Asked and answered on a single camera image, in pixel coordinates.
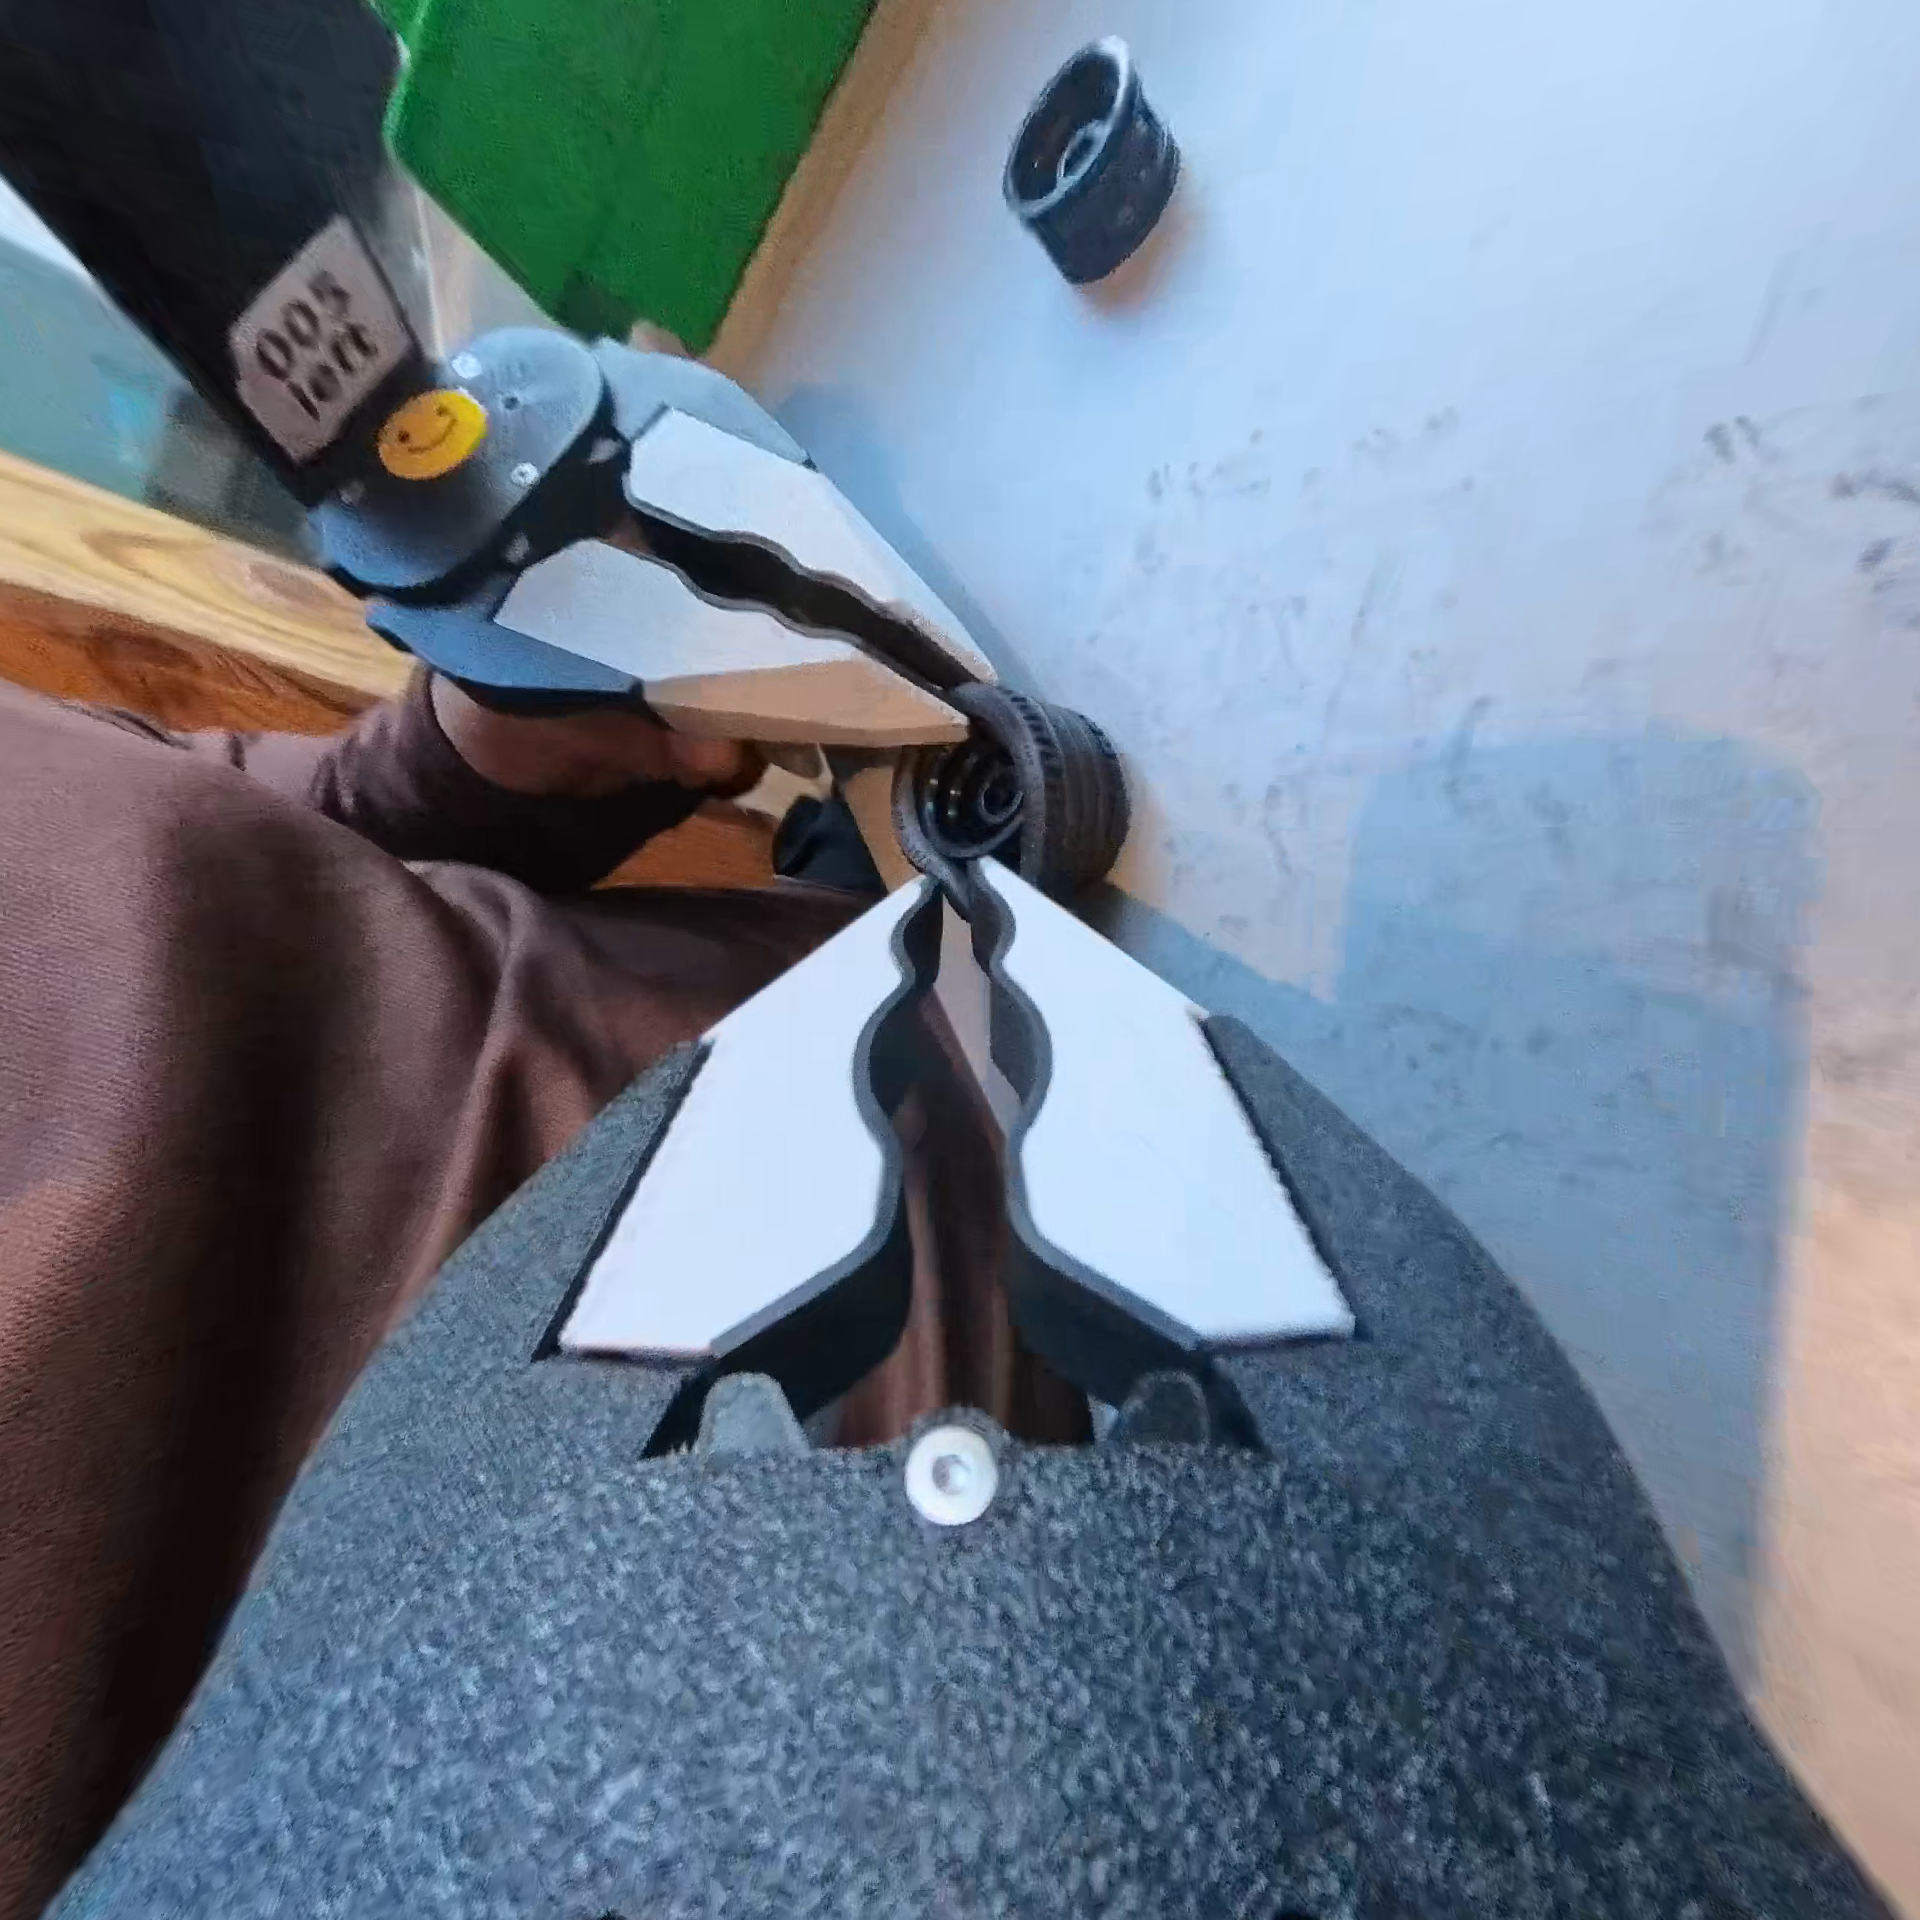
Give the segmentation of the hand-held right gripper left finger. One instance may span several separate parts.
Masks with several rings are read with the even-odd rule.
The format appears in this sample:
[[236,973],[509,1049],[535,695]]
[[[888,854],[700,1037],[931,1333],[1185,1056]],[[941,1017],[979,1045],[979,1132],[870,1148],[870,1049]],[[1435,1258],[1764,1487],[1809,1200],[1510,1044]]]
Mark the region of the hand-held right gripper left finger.
[[821,1410],[893,1351],[912,1294],[893,1104],[939,947],[921,876],[710,1031],[554,1320],[561,1355],[689,1390],[761,1374]]

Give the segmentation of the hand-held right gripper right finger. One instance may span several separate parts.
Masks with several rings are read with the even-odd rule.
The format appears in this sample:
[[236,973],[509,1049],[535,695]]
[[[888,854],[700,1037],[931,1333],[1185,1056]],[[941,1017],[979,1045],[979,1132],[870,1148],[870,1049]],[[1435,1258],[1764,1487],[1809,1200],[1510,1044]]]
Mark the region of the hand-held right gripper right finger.
[[996,861],[974,866],[974,961],[1016,1097],[1006,1294],[1054,1375],[1126,1404],[1183,1374],[1219,1397],[1219,1355],[1354,1333],[1193,998]]

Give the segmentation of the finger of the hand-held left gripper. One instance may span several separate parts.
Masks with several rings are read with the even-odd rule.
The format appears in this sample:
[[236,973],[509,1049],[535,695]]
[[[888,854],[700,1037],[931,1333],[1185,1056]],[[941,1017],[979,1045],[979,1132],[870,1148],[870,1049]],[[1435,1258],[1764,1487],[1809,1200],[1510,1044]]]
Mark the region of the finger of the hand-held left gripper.
[[678,733],[761,749],[946,749],[969,715],[845,639],[694,589],[611,542],[528,563],[495,626],[630,677]]
[[862,606],[845,632],[875,632],[888,662],[939,691],[996,683],[969,626],[821,467],[666,408],[630,441],[626,498],[728,553],[736,574],[781,587],[781,612]]

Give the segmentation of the black toy wheel with tire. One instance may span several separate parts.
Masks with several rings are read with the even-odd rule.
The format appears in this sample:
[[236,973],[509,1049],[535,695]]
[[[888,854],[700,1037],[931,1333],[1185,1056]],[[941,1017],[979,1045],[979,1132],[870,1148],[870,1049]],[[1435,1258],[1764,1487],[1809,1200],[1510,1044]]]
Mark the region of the black toy wheel with tire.
[[1099,888],[1128,835],[1110,739],[1082,713],[1006,691],[957,687],[964,739],[907,749],[892,813],[907,866],[969,915],[987,866],[1069,907]]

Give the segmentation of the person's left forearm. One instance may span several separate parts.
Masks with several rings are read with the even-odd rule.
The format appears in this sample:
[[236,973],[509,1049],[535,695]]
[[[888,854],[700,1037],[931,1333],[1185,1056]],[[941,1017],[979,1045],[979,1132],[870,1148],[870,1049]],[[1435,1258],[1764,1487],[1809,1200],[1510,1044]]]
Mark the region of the person's left forearm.
[[211,754],[397,861],[448,861],[577,894],[713,793],[636,788],[608,797],[539,797],[484,781],[448,749],[428,683],[363,706],[345,733],[227,733]]

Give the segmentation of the person's left hand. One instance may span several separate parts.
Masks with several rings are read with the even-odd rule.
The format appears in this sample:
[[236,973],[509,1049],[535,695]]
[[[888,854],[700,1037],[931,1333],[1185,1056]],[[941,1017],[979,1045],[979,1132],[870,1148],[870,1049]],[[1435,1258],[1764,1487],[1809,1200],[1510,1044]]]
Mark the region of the person's left hand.
[[448,749],[484,781],[539,797],[608,797],[636,788],[681,788],[740,797],[765,778],[752,744],[674,733],[637,706],[501,713],[428,677]]

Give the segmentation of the glass office partition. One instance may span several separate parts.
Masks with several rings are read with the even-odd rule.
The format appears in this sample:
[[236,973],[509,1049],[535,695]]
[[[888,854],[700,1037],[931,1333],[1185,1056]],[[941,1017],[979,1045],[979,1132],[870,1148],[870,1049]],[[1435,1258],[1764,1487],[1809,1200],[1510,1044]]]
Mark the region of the glass office partition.
[[0,185],[0,441],[37,467],[314,561],[298,502],[12,182]]

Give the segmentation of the green plastic bin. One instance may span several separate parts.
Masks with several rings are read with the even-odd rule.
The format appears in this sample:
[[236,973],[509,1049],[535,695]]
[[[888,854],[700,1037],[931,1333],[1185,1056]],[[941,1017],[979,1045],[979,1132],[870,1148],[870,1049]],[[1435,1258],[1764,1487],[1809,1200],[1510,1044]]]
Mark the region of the green plastic bin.
[[710,353],[870,0],[375,0],[386,149],[577,333]]

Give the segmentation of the pale wooden plank beam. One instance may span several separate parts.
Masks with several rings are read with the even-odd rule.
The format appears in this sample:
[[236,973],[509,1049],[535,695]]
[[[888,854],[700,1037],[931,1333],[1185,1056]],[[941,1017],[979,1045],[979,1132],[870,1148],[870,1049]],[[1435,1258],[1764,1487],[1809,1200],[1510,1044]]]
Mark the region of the pale wooden plank beam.
[[334,733],[411,669],[320,574],[5,453],[0,677],[168,728]]

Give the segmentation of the glossy black toy wheel rim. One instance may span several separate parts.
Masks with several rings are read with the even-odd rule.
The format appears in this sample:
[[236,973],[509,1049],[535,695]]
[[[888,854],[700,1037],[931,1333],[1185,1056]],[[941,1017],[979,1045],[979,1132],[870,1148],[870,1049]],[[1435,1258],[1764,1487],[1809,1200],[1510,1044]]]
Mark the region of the glossy black toy wheel rim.
[[1183,149],[1119,36],[1082,42],[1026,108],[1003,202],[1069,285],[1133,259],[1171,202]]

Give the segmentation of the person's brown clothed body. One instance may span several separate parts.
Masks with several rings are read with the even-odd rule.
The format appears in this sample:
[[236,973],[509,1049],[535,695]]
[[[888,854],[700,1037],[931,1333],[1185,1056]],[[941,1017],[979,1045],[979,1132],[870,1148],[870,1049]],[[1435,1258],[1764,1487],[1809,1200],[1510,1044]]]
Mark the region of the person's brown clothed body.
[[227,733],[5,691],[0,1908],[37,1915],[191,1699],[285,1487],[444,1258],[883,889],[397,861]]

